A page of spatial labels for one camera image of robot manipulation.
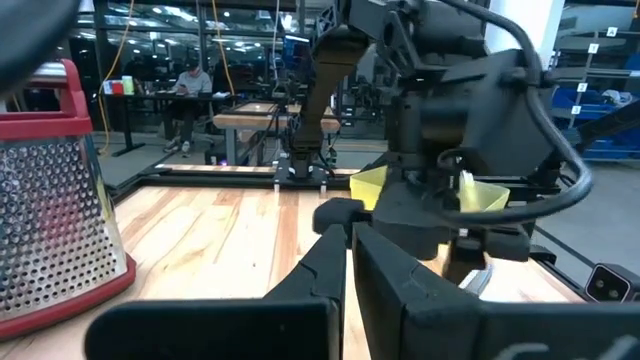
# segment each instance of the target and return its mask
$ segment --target metal grater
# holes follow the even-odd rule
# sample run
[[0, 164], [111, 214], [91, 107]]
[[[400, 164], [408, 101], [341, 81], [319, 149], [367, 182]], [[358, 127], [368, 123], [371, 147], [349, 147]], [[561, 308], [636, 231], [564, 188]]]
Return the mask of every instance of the metal grater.
[[0, 321], [127, 272], [88, 136], [0, 140]]

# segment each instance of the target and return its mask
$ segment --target floor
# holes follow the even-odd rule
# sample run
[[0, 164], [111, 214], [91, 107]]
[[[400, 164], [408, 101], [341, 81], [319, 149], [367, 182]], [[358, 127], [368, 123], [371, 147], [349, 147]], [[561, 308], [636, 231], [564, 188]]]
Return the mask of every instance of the floor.
[[[103, 134], [94, 136], [96, 146], [103, 146]], [[197, 143], [190, 158], [167, 156], [162, 152], [164, 140], [150, 134], [134, 134], [134, 143], [144, 142], [140, 149], [120, 157], [101, 158], [105, 181], [118, 185], [155, 163], [203, 164], [206, 143]], [[110, 139], [110, 153], [124, 147], [122, 135]], [[267, 146], [267, 154], [272, 148]], [[375, 160], [386, 148], [384, 141], [340, 139], [335, 146], [340, 168], [361, 168]], [[591, 261], [610, 262], [640, 274], [640, 239], [637, 231], [637, 208], [640, 205], [640, 169], [623, 164], [591, 164], [595, 186], [589, 197], [562, 213], [539, 221], [539, 227], [558, 239], [551, 241], [536, 233], [534, 243], [543, 245], [558, 256], [558, 267], [580, 284], [585, 284], [590, 268], [571, 254], [571, 249]]]

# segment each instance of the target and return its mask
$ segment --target wooden table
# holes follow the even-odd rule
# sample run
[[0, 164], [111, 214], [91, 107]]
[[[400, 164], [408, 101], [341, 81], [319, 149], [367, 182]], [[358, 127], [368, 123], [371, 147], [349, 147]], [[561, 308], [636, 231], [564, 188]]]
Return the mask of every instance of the wooden table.
[[[0, 344], [2, 360], [83, 359], [84, 333], [106, 309], [134, 299], [261, 297], [293, 269], [318, 235], [314, 209], [346, 192], [148, 187], [121, 202], [116, 216], [137, 261], [134, 285], [111, 301], [38, 333]], [[348, 254], [345, 359], [369, 358]], [[578, 302], [536, 263], [492, 260], [482, 294], [490, 301]], [[426, 264], [439, 272], [442, 258]]]
[[[227, 162], [229, 165], [236, 165], [238, 161], [236, 139], [241, 138], [242, 142], [247, 142], [247, 133], [253, 135], [256, 131], [266, 130], [271, 122], [271, 114], [275, 111], [275, 107], [276, 105], [271, 103], [250, 102], [233, 109], [233, 111], [242, 112], [243, 114], [229, 112], [213, 117], [213, 124], [225, 130]], [[300, 112], [300, 106], [289, 105], [288, 111], [291, 114], [296, 114]], [[322, 131], [325, 134], [335, 134], [340, 130], [340, 122], [332, 117], [333, 113], [329, 107], [325, 110], [325, 115], [327, 117], [322, 119], [321, 122]], [[280, 129], [286, 128], [287, 118], [284, 115], [278, 116], [277, 122]]]

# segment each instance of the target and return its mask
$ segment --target man sitting at desk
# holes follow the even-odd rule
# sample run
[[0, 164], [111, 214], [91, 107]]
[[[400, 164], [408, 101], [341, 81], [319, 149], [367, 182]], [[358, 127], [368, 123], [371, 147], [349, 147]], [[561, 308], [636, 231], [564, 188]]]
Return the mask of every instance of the man sitting at desk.
[[[180, 74], [178, 81], [173, 85], [177, 95], [198, 96], [198, 93], [211, 93], [211, 79], [209, 75], [200, 69], [197, 61], [190, 60], [186, 63], [187, 71]], [[165, 152], [176, 152], [180, 148], [182, 156], [187, 157], [191, 149], [191, 135], [193, 122], [202, 112], [202, 105], [197, 101], [173, 101], [167, 107], [167, 113], [163, 119], [165, 138], [169, 140], [165, 146]], [[176, 137], [173, 119], [184, 122], [180, 131], [180, 138]]]

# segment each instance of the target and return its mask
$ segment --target yellow cable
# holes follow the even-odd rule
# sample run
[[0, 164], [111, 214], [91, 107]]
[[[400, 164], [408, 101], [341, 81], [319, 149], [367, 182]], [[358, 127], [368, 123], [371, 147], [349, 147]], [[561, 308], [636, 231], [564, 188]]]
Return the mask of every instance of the yellow cable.
[[15, 95], [13, 95], [13, 103], [16, 105], [16, 109], [18, 110], [18, 112], [22, 112], [22, 110], [20, 110], [20, 103], [18, 102], [18, 99]]
[[124, 42], [127, 40], [127, 33], [129, 32], [129, 25], [130, 25], [129, 23], [131, 20], [131, 15], [133, 14], [134, 3], [135, 3], [135, 0], [131, 0], [131, 3], [129, 4], [129, 14], [127, 15], [127, 25], [124, 28], [124, 33], [122, 34], [122, 40], [120, 40], [120, 47], [118, 47], [118, 52], [116, 53], [116, 57], [113, 59], [113, 64], [111, 64], [111, 69], [109, 69], [109, 72], [102, 80], [102, 83], [100, 83], [100, 88], [98, 89], [98, 107], [100, 107], [100, 116], [102, 116], [102, 125], [104, 126], [104, 132], [105, 132], [105, 144], [100, 150], [98, 150], [100, 155], [107, 154], [107, 150], [109, 150], [109, 141], [110, 141], [109, 125], [107, 124], [107, 117], [105, 116], [104, 107], [102, 105], [102, 91], [104, 90], [104, 82], [111, 77], [113, 70], [115, 70], [116, 65], [118, 64], [118, 60], [120, 59], [120, 54], [122, 54], [122, 49], [124, 48]]
[[222, 63], [224, 64], [224, 72], [227, 74], [227, 82], [229, 83], [229, 90], [231, 90], [231, 96], [233, 96], [233, 102], [235, 104], [236, 91], [233, 88], [233, 81], [229, 74], [229, 65], [227, 65], [227, 56], [224, 53], [224, 46], [222, 46], [222, 36], [220, 36], [220, 26], [218, 24], [218, 9], [216, 8], [216, 0], [211, 0], [213, 5], [213, 20], [216, 22], [216, 33], [218, 34], [218, 46], [220, 47], [220, 55], [222, 56]]

